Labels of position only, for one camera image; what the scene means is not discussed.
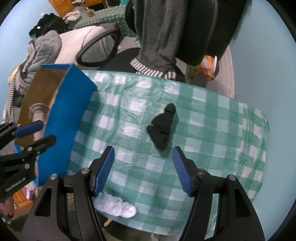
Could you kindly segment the person's left hand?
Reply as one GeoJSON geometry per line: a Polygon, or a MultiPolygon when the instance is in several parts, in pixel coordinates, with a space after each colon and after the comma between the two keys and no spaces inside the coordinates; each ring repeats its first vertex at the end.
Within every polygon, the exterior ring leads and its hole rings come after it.
{"type": "Polygon", "coordinates": [[[13,196],[0,203],[0,210],[5,216],[13,217],[15,210],[13,196]]]}

